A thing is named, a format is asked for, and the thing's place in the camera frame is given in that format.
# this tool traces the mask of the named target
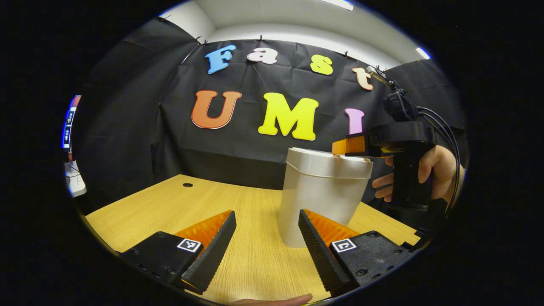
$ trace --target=ceiling light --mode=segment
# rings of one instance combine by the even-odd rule
[[[417,48],[416,51],[419,52],[419,54],[421,54],[421,56],[422,56],[423,58],[425,58],[425,59],[430,59],[430,58],[431,58],[431,57],[430,57],[427,53],[425,53],[425,51],[423,51],[423,49],[421,49],[421,48]]]
[[[320,0],[326,3],[334,4],[337,7],[344,8],[346,10],[353,11],[353,4],[345,1],[345,0]]]

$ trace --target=ceiling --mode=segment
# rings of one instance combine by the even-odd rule
[[[355,6],[349,11],[319,0],[195,0],[217,29],[283,23],[326,30],[369,44],[401,63],[416,60],[418,47],[385,18]]]

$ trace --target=wooden table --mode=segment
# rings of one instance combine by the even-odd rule
[[[192,187],[183,187],[192,183]],[[87,220],[113,249],[124,252],[157,231],[171,234],[232,209],[237,227],[208,290],[210,301],[243,298],[286,299],[311,293],[311,302],[325,291],[306,248],[285,246],[276,216],[282,191],[229,185],[178,175],[89,215]],[[361,203],[348,227],[376,230],[396,244],[414,245],[414,229]]]

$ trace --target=human hand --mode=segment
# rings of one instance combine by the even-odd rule
[[[385,159],[385,163],[388,166],[392,166],[394,161],[393,155],[388,156]],[[461,178],[464,177],[464,169],[460,167],[460,180],[459,184],[462,184]],[[436,145],[429,151],[427,151],[419,160],[418,181],[424,183],[433,170],[432,179],[432,193],[431,199],[443,198],[448,203],[453,196],[453,189],[455,187],[455,171],[456,160],[453,153],[443,146]],[[389,185],[393,183],[393,173],[384,175],[375,179],[372,182],[372,187],[379,188],[381,186]],[[393,193],[393,186],[388,186],[381,190],[378,190],[375,194],[377,198],[384,198],[384,201],[390,202]]]
[[[301,306],[308,303],[312,299],[310,293],[293,297],[290,299],[284,299],[282,301],[262,301],[258,299],[240,299],[235,302],[227,303],[227,305],[255,305],[255,306]]]

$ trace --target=white container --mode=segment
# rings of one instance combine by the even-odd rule
[[[372,162],[330,152],[291,148],[277,224],[285,245],[306,247],[298,221],[308,209],[348,225],[367,187]]]

